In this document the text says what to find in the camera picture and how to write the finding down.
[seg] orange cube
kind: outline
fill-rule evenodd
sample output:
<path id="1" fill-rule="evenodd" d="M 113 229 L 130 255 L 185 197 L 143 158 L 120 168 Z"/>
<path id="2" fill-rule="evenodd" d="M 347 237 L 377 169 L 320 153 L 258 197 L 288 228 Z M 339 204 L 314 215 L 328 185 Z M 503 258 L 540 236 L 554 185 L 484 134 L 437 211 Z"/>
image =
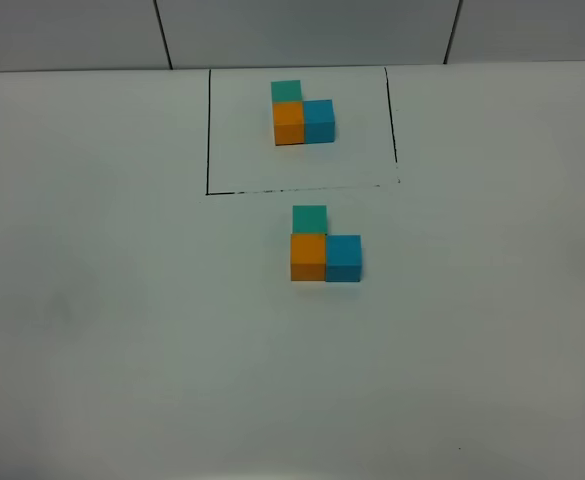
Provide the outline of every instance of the orange cube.
<path id="1" fill-rule="evenodd" d="M 325 234 L 292 234 L 290 238 L 290 276 L 293 282 L 324 282 L 325 265 Z"/>
<path id="2" fill-rule="evenodd" d="M 294 145 L 305 142 L 303 102 L 273 103 L 272 117 L 276 145 Z"/>

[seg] green cube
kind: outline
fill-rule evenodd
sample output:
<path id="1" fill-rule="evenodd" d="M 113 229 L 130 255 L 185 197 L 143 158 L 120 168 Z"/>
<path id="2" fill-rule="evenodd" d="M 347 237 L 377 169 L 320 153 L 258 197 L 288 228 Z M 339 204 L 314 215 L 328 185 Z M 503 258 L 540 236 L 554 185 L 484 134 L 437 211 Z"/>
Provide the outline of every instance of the green cube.
<path id="1" fill-rule="evenodd" d="M 292 233 L 328 233 L 328 209 L 325 205 L 294 205 Z"/>
<path id="2" fill-rule="evenodd" d="M 301 80 L 272 82 L 272 103 L 301 102 Z"/>

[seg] cube arrangement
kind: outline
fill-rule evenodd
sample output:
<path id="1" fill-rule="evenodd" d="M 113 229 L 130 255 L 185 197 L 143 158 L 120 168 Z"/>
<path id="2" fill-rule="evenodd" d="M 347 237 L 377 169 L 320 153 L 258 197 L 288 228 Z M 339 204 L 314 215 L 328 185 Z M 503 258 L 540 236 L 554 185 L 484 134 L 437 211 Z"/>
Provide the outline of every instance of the cube arrangement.
<path id="1" fill-rule="evenodd" d="M 334 142 L 332 100 L 303 101 L 300 80 L 272 82 L 272 117 L 276 145 Z"/>
<path id="2" fill-rule="evenodd" d="M 292 207 L 292 281 L 360 282 L 362 270 L 360 235 L 328 235 L 325 205 Z"/>

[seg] white wall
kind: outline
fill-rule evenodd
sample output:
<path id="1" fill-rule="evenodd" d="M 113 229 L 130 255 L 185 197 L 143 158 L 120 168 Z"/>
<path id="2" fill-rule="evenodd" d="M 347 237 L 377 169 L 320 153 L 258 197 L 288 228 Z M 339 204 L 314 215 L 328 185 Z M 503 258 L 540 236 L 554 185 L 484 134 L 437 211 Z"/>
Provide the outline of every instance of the white wall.
<path id="1" fill-rule="evenodd" d="M 457 0 L 159 0 L 175 68 L 441 63 Z"/>
<path id="2" fill-rule="evenodd" d="M 585 0 L 465 0 L 450 62 L 585 60 Z"/>
<path id="3" fill-rule="evenodd" d="M 152 0 L 0 0 L 0 71 L 168 68 Z"/>

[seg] block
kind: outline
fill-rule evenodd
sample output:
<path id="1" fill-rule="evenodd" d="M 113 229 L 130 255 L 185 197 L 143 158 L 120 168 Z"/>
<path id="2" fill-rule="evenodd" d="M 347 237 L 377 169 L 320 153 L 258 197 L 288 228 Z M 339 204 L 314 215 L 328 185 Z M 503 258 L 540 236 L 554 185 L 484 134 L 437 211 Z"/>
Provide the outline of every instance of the block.
<path id="1" fill-rule="evenodd" d="M 293 233 L 290 237 L 290 279 L 325 281 L 325 238 L 319 233 Z"/>
<path id="2" fill-rule="evenodd" d="M 273 103 L 274 143 L 294 145 L 305 141 L 303 103 Z"/>
<path id="3" fill-rule="evenodd" d="M 334 142 L 336 134 L 332 100 L 303 102 L 305 143 Z"/>
<path id="4" fill-rule="evenodd" d="M 325 205 L 294 205 L 292 232 L 328 233 L 328 209 Z"/>
<path id="5" fill-rule="evenodd" d="M 326 282 L 361 281 L 363 249 L 360 235 L 328 235 L 325 250 Z"/>
<path id="6" fill-rule="evenodd" d="M 301 102 L 301 80 L 272 82 L 272 103 Z"/>

